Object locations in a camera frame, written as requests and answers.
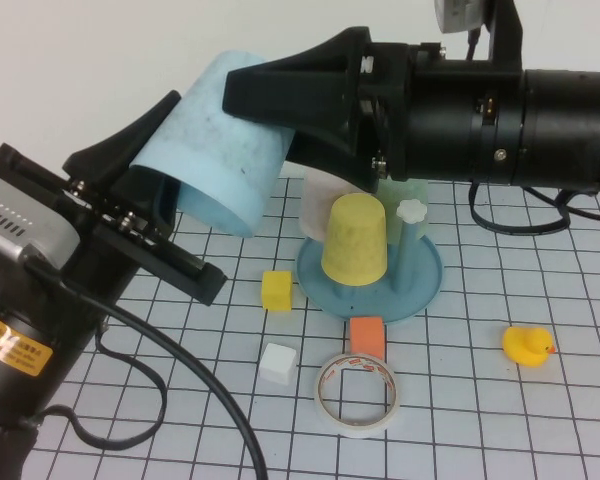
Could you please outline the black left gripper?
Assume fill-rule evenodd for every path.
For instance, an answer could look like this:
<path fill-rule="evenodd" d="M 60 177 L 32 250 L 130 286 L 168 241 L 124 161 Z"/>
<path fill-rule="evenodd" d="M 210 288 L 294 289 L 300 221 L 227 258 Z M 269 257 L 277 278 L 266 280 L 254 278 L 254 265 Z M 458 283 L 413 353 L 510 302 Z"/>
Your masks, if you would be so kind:
<path fill-rule="evenodd" d="M 131 165 L 180 100 L 172 90 L 129 126 L 71 154 L 63 165 L 68 180 L 3 144 L 0 179 L 60 214 L 83 240 L 99 241 L 210 305 L 226 275 L 169 241 L 180 182 Z"/>

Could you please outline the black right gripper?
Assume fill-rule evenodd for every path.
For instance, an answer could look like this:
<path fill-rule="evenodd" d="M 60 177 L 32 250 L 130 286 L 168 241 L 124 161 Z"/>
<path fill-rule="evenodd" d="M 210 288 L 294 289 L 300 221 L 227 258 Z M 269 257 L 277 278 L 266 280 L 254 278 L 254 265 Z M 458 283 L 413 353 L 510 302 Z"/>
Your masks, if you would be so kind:
<path fill-rule="evenodd" d="M 367 27 L 349 27 L 230 71 L 222 107 L 295 130 L 287 161 L 368 193 L 384 175 L 510 183 L 525 110 L 521 46 L 492 40 L 485 61 L 445 60 L 435 43 L 372 43 Z"/>

